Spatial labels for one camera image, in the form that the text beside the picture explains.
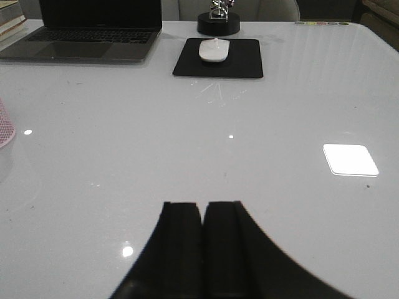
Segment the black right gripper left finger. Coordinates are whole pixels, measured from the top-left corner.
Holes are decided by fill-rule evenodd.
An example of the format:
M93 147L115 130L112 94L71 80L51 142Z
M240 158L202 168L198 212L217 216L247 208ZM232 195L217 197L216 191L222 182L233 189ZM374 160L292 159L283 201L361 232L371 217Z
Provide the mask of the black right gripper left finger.
M201 230L195 203L164 203L146 246L110 297L201 298Z

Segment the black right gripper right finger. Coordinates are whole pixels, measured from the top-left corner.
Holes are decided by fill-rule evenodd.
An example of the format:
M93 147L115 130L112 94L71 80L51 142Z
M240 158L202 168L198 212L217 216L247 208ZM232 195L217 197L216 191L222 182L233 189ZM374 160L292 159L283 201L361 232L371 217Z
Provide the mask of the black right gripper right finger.
M206 298L346 298L301 267L243 204L211 202L203 223Z

